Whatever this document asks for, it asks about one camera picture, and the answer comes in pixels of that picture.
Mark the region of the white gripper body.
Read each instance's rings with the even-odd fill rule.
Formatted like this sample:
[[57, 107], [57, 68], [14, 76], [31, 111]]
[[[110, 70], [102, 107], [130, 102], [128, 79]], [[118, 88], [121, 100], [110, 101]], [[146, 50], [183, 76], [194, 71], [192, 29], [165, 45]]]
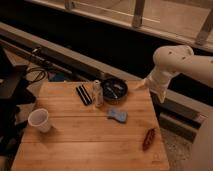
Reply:
[[172, 72], [161, 69], [153, 69], [147, 77], [149, 88], [159, 97], [164, 97], [170, 81], [174, 76], [175, 74]]

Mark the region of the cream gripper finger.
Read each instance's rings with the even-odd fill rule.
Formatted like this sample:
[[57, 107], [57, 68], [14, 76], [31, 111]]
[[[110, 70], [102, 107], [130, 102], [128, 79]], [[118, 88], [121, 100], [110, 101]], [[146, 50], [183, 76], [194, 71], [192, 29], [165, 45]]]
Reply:
[[157, 96], [158, 96], [158, 99], [159, 99], [160, 103], [164, 103], [165, 97], [166, 97], [166, 93], [165, 93], [165, 92], [163, 92], [163, 93], [158, 93]]
[[142, 89], [146, 89], [147, 88], [147, 80], [146, 79], [142, 79], [136, 86], [135, 89], [136, 90], [142, 90]]

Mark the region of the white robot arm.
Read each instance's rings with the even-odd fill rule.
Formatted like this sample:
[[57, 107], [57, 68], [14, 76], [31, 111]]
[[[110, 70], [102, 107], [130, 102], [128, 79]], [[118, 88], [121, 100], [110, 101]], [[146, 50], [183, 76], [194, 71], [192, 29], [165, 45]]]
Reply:
[[[171, 80], [180, 73], [213, 88], [213, 57], [195, 55], [188, 45], [159, 47], [153, 62], [154, 68], [137, 88], [153, 91], [161, 103]], [[184, 171], [213, 171], [213, 112], [199, 128]]]

